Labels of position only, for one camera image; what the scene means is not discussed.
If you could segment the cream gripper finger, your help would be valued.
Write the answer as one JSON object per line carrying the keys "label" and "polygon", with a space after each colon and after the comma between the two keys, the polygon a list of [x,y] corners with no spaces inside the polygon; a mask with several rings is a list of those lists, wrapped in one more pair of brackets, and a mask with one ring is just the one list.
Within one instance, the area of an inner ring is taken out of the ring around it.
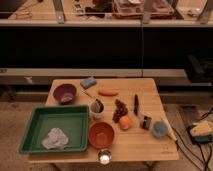
{"label": "cream gripper finger", "polygon": [[195,136],[207,136],[213,134],[212,130],[207,130],[207,131],[199,131],[199,130],[190,130],[190,133],[193,137]]}
{"label": "cream gripper finger", "polygon": [[212,130],[212,127],[210,126],[209,122],[208,121],[202,121],[200,123],[198,123],[194,128],[193,130],[195,132],[201,132],[201,131],[204,131],[204,132],[207,132],[207,131],[211,131]]}

